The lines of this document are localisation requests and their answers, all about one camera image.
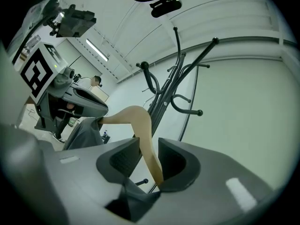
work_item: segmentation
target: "white floor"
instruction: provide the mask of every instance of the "white floor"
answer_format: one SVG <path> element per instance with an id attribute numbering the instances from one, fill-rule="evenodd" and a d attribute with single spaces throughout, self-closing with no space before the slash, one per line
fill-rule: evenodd
<path id="1" fill-rule="evenodd" d="M 37 123 L 38 118 L 39 118 L 39 116 L 36 113 L 34 105 L 28 104 L 19 128 L 32 133 L 39 140 L 45 140 L 45 141 L 51 142 L 55 151 L 61 151 L 64 144 L 56 141 L 52 137 L 52 134 L 50 134 L 49 132 L 42 131 L 42 130 L 36 130 L 34 128 L 34 126 Z M 66 126 L 66 128 L 64 129 L 64 131 L 61 134 L 61 137 L 63 140 L 67 140 L 69 138 L 71 132 L 73 131 L 73 128 L 76 126 L 76 123 L 73 125 L 73 127 L 70 127 L 69 125 Z"/>

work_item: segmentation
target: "gray garment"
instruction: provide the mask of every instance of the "gray garment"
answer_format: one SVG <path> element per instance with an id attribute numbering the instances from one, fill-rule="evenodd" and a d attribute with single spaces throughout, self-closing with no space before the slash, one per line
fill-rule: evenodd
<path id="1" fill-rule="evenodd" d="M 63 150 L 87 148 L 102 145 L 100 135 L 102 124 L 98 124 L 101 118 L 86 118 L 73 129 L 70 137 L 65 142 Z"/>

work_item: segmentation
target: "fluorescent light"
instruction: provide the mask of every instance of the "fluorescent light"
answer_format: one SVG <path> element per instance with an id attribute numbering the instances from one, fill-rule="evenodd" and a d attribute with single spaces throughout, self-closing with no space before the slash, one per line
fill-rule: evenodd
<path id="1" fill-rule="evenodd" d="M 95 47 L 95 45 L 92 44 L 91 41 L 89 41 L 89 40 L 87 39 L 87 40 L 86 40 L 86 43 L 87 43 L 88 45 L 90 45 L 91 48 L 94 49 L 94 50 L 96 51 L 96 53 L 98 53 L 98 54 L 99 54 L 106 62 L 108 61 L 108 57 L 106 57 L 99 49 L 97 49 L 97 48 Z"/>

